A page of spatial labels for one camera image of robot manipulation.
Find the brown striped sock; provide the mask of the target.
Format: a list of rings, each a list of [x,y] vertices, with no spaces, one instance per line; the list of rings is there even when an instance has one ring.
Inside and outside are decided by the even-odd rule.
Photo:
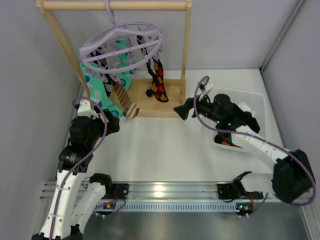
[[[131,100],[123,84],[113,80],[112,87],[120,105],[123,107],[123,115],[128,120],[135,118],[138,115],[140,108]]]

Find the argyle red orange sock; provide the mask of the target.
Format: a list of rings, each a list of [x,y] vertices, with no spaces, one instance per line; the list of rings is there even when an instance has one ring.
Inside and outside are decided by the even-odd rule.
[[[165,83],[164,83],[164,69],[159,59],[153,58],[153,66],[155,76],[153,76],[151,90],[156,100],[161,103],[167,103],[169,98],[167,96]]]

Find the mint green patterned sock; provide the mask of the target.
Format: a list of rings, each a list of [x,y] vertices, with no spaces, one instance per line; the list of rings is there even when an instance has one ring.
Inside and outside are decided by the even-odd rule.
[[[108,109],[113,116],[120,119],[123,118],[123,110],[109,98],[112,86],[87,72],[84,63],[81,63],[80,67],[90,92],[90,98],[95,101],[103,110]]]

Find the purple round clip hanger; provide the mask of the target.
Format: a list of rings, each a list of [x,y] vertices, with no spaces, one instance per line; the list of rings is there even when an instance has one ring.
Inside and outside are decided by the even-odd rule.
[[[120,83],[120,73],[134,78],[136,69],[159,57],[162,32],[149,22],[116,23],[109,0],[105,1],[105,8],[111,27],[88,39],[79,53],[88,73],[105,83]]]

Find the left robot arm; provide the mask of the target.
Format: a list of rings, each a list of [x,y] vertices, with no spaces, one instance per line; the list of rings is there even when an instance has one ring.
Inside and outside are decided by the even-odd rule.
[[[58,158],[55,192],[46,220],[34,240],[81,240],[98,202],[112,189],[112,178],[95,173],[77,201],[93,152],[104,137],[120,130],[119,119],[109,110],[98,115],[95,108],[87,115],[78,114],[71,122],[67,146]]]

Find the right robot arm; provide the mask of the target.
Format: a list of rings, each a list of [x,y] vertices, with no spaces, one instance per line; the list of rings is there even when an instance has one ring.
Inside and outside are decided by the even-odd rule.
[[[216,125],[212,129],[217,135],[231,144],[255,156],[270,170],[270,173],[244,171],[231,183],[236,197],[250,193],[268,193],[280,201],[296,205],[297,199],[312,190],[311,203],[316,194],[316,181],[307,154],[282,148],[259,135],[260,126],[249,111],[242,110],[226,94],[217,94],[213,100],[208,95],[188,98],[184,104],[174,107],[182,120],[192,116],[199,121],[202,117]]]

